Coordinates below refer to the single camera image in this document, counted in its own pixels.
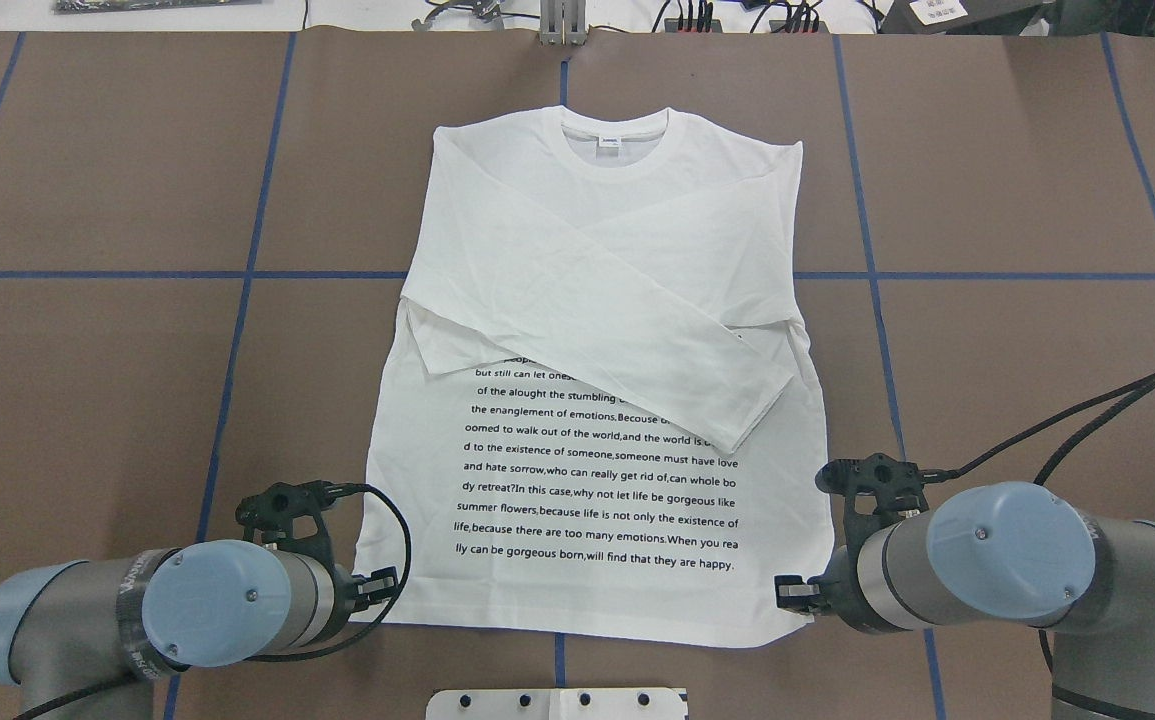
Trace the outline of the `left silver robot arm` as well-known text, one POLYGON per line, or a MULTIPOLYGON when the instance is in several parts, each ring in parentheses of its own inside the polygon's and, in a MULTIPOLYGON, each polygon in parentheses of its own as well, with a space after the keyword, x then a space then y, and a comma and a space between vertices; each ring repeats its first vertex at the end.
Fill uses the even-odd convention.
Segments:
POLYGON ((356 641, 353 614, 389 613, 407 570, 352 576, 240 539, 70 561, 0 584, 0 684, 24 719, 148 719, 152 685, 194 667, 285 665, 356 641))

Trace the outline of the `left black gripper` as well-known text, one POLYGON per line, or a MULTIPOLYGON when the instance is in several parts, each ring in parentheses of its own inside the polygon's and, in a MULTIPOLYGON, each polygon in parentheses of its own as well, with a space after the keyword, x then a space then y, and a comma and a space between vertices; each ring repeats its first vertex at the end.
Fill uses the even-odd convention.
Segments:
POLYGON ((322 630, 322 641, 340 634, 350 616, 389 607, 400 591, 400 573, 395 566, 352 576, 343 565, 334 564, 331 578, 333 609, 322 630))

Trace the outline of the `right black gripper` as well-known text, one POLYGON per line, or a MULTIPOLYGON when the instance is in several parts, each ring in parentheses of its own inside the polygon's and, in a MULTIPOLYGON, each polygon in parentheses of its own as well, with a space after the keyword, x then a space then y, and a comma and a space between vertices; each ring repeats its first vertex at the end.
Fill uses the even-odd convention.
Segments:
POLYGON ((789 613, 818 613, 836 616, 856 632, 877 632, 877 615, 871 609, 851 561, 830 561, 824 574, 811 578, 800 576, 775 577, 778 609, 789 613))

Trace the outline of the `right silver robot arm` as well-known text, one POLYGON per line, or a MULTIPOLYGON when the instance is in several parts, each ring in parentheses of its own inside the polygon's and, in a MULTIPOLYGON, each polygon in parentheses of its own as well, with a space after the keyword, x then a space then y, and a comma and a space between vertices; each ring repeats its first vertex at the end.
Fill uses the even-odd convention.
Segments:
POLYGON ((966 489, 879 524, 824 574, 774 579, 781 609, 889 634, 998 621, 1055 634, 1055 719, 1155 719, 1155 521, 1098 518, 1045 487, 966 489))

